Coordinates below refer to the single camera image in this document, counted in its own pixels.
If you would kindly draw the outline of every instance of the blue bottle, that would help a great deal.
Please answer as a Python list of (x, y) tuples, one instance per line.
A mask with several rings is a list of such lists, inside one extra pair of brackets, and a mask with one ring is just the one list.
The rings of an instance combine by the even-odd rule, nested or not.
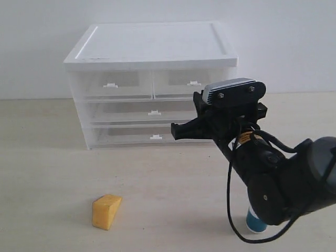
[(261, 219), (258, 218), (256, 213), (253, 211), (251, 205), (248, 208), (246, 225), (251, 232), (256, 234), (264, 232), (267, 228), (267, 224), (265, 224)]

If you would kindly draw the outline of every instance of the drawer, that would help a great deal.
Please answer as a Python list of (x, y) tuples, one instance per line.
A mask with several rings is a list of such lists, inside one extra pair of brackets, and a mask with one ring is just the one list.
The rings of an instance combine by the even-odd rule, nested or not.
[(210, 140), (174, 140), (170, 125), (146, 125), (130, 128), (83, 129), (89, 149), (121, 144), (211, 142)]
[(76, 106), (82, 121), (90, 125), (184, 123), (197, 117), (192, 100), (89, 102)]
[(236, 68), (181, 69), (153, 72), (155, 98), (191, 98), (206, 85), (234, 78)]
[(85, 99), (151, 99), (153, 77), (150, 71), (76, 72), (72, 93)]

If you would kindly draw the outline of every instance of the white storage drawers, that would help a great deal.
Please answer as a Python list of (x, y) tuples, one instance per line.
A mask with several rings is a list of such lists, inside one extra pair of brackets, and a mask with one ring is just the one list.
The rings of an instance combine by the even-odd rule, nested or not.
[(235, 78), (237, 56), (218, 22), (99, 24), (64, 64), (92, 149), (175, 142), (170, 123), (195, 118), (193, 92)]

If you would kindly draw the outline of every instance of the screw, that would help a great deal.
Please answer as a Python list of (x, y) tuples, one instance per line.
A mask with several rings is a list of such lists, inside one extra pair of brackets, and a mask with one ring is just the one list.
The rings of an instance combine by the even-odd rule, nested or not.
[(248, 87), (248, 91), (249, 91), (250, 93), (253, 93), (254, 90), (256, 90), (255, 87), (253, 87), (253, 86)]

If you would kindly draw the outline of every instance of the beige table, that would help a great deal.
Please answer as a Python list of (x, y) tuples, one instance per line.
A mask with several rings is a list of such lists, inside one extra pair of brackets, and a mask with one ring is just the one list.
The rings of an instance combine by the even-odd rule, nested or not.
[[(336, 136), (336, 93), (269, 94), (260, 124), (288, 145)], [(0, 102), (0, 251), (334, 251), (336, 206), (300, 219), (280, 240), (248, 245), (231, 231), (228, 162), (208, 146), (87, 151), (71, 100)], [(91, 203), (123, 196), (111, 230), (91, 226)], [(234, 221), (246, 189), (233, 178)], [(270, 228), (266, 235), (278, 227)]]

